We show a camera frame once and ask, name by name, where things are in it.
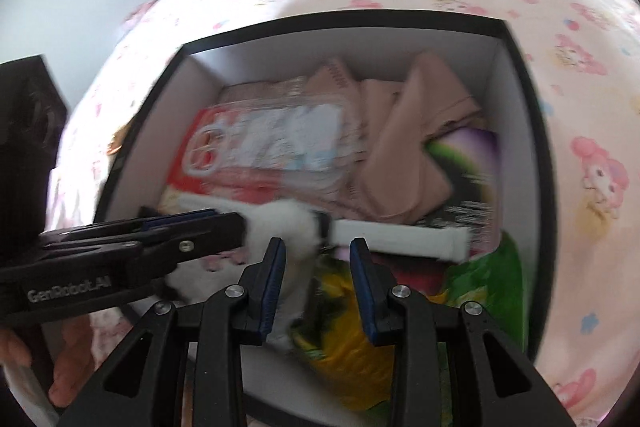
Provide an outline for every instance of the box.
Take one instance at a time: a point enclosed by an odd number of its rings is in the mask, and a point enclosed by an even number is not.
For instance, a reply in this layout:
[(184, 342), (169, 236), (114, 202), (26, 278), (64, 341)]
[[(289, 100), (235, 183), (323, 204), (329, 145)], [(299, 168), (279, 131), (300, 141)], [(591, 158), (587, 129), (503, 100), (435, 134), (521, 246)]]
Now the box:
[[(482, 106), (500, 148), (501, 227), (514, 238), (530, 288), (529, 356), (545, 326), (554, 280), (556, 202), (549, 145), (524, 60), (500, 20), (421, 10), (345, 10), (283, 18), (185, 44), (149, 93), (114, 162), (96, 221), (158, 204), (180, 142), (223, 86), (307, 74), (339, 56), (355, 78), (402, 80), (415, 55), (440, 55)], [(242, 352), (247, 412), (326, 425), (364, 425), (319, 384), (267, 349)], [(278, 386), (269, 382), (277, 375)]]

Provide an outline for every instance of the bed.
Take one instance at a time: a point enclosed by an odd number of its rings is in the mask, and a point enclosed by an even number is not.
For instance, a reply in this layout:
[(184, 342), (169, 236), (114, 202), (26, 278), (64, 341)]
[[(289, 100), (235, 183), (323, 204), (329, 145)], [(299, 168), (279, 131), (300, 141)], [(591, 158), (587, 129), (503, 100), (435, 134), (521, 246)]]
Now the bed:
[[(536, 367), (574, 419), (597, 423), (640, 362), (634, 0), (160, 0), (117, 45), (68, 122), (47, 227), (94, 220), (114, 133), (184, 42), (284, 16), (381, 8), (464, 12), (510, 25), (545, 115), (558, 193), (556, 280)], [(94, 325), (103, 358), (127, 327), (116, 312), (102, 312)]]

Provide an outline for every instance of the green snack bag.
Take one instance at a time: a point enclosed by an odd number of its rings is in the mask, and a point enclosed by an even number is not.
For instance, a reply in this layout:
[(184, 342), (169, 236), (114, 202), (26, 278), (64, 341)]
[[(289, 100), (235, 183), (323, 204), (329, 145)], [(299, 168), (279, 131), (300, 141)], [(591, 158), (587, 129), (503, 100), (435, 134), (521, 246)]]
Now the green snack bag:
[(443, 291), (447, 305), (481, 303), (522, 350), (527, 344), (526, 300), (522, 266), (516, 244), (502, 231), (500, 245), (491, 253), (447, 268)]

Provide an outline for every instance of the silver rivet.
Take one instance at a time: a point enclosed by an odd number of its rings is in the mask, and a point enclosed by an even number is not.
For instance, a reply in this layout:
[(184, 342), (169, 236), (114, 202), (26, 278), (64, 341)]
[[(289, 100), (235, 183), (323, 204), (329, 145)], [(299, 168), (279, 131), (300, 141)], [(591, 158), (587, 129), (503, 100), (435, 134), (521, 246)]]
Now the silver rivet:
[(156, 315), (165, 315), (171, 311), (171, 302), (158, 301), (154, 304), (154, 313)]
[(244, 288), (242, 288), (242, 286), (239, 284), (232, 284), (231, 286), (226, 287), (225, 295), (227, 297), (231, 297), (232, 299), (241, 297), (242, 295), (244, 295)]
[(482, 306), (474, 301), (465, 303), (465, 312), (469, 315), (479, 315), (482, 313)]
[(391, 293), (393, 293), (393, 295), (395, 295), (396, 297), (405, 299), (409, 295), (411, 295), (411, 289), (409, 288), (409, 286), (399, 284), (398, 286), (394, 286), (393, 288), (391, 288)]
[(193, 241), (180, 241), (180, 245), (178, 245), (178, 250), (181, 252), (190, 252), (193, 250)]

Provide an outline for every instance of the pink cartoon print bedsheet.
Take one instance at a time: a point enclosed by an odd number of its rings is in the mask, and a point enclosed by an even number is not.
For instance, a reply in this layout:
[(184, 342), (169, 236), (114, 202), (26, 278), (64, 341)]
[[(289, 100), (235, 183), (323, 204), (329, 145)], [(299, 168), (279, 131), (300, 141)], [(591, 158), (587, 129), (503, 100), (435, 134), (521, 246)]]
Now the pink cartoon print bedsheet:
[[(92, 222), (107, 146), (181, 44), (279, 17), (434, 9), (508, 21), (536, 84), (559, 189), (556, 286), (536, 365), (596, 423), (640, 360), (640, 10), (633, 0), (160, 0), (116, 47), (65, 130), (49, 227)], [(95, 317), (106, 352), (127, 330)]]

